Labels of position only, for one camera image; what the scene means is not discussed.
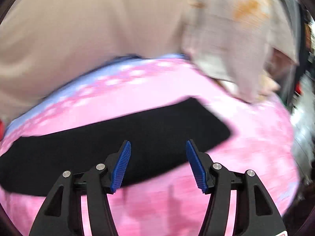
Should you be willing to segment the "black pants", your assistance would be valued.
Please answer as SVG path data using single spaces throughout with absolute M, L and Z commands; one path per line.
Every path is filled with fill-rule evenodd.
M 230 129 L 194 98 L 123 117 L 42 136 L 20 137 L 1 156 L 1 187 L 45 197 L 64 171 L 82 173 L 131 143 L 122 184 L 148 180 L 186 162 L 193 140 L 206 152 L 231 135 Z

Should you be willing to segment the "pink rose bed sheet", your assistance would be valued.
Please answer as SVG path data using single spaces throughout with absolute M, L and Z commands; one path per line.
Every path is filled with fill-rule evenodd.
M 102 67 L 14 120 L 1 143 L 1 204 L 27 235 L 62 172 L 87 171 L 128 140 L 122 187 L 109 197 L 119 234 L 197 235 L 208 197 L 187 163 L 189 139 L 227 169 L 254 170 L 285 213 L 299 176 L 281 101 L 246 104 L 178 56 Z

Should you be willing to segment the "cartoon cat face pillow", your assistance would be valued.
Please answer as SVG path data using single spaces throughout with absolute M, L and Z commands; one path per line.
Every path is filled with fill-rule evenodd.
M 5 126 L 3 122 L 0 120 L 0 141 L 3 139 L 5 133 Z

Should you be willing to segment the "beige quilt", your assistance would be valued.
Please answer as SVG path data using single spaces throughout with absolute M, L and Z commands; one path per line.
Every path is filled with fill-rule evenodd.
M 181 49 L 187 0 L 1 0 L 1 121 L 118 56 Z

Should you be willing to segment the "floral pale pink blanket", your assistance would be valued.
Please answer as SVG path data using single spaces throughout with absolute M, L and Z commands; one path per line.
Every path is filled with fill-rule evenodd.
M 297 0 L 188 0 L 183 50 L 236 98 L 287 92 L 298 65 Z

